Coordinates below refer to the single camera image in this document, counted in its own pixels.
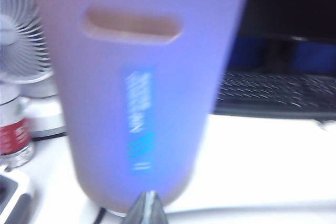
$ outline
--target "black cable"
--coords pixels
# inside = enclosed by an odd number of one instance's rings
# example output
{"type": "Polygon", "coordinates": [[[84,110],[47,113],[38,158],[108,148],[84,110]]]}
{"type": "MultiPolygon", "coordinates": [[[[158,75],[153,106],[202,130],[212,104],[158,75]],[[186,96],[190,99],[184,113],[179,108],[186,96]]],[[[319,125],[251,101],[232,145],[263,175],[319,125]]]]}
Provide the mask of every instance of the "black cable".
{"type": "Polygon", "coordinates": [[[57,137],[61,137],[61,136],[67,136],[67,135],[68,134],[66,132],[63,132],[63,133],[59,133],[59,134],[52,135],[52,136],[34,137],[32,140],[34,142],[37,142],[37,141],[41,141],[41,140],[48,140],[48,139],[57,138],[57,137]]]}
{"type": "Polygon", "coordinates": [[[106,209],[101,207],[101,208],[99,209],[99,213],[98,213],[98,215],[97,215],[97,217],[96,217],[96,219],[95,219],[95,221],[94,221],[93,224],[100,224],[101,221],[102,221],[102,219],[103,219],[104,216],[105,216],[105,213],[106,213],[106,209]]]}

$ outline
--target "computer monitor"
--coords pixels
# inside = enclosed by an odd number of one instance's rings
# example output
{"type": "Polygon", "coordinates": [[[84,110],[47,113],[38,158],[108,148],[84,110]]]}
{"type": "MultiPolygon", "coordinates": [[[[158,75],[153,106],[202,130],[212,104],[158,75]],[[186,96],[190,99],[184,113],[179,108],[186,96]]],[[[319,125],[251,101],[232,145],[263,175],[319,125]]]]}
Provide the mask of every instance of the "computer monitor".
{"type": "Polygon", "coordinates": [[[248,0],[240,34],[336,44],[336,0],[248,0]]]}
{"type": "Polygon", "coordinates": [[[229,69],[336,76],[335,0],[247,0],[229,69]]]}

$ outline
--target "red label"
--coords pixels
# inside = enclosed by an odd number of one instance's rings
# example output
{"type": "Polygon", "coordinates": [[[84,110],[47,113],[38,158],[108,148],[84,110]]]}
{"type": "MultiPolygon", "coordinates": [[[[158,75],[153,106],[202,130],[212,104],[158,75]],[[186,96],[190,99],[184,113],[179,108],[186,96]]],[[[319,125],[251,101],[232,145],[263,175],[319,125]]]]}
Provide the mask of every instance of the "red label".
{"type": "Polygon", "coordinates": [[[25,147],[30,141],[25,119],[0,128],[0,153],[10,154],[25,147]]]}

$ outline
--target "fan grille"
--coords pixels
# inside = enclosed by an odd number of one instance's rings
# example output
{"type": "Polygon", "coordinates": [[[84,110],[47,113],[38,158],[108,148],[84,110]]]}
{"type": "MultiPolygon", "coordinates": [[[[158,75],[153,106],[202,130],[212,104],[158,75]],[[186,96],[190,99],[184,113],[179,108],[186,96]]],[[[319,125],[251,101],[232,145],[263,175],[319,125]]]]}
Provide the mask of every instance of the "fan grille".
{"type": "Polygon", "coordinates": [[[51,61],[34,0],[0,0],[0,5],[1,18],[15,33],[10,44],[1,44],[0,80],[33,83],[50,77],[51,61]]]}

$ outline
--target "blue label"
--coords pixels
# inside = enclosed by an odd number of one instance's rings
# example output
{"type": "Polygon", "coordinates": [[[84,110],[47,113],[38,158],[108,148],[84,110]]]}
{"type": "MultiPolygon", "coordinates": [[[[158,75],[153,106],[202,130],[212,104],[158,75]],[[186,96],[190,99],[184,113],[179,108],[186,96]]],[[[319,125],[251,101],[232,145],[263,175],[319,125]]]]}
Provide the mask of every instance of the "blue label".
{"type": "Polygon", "coordinates": [[[155,147],[153,72],[135,70],[125,79],[128,122],[128,159],[134,171],[153,166],[155,147]]]}

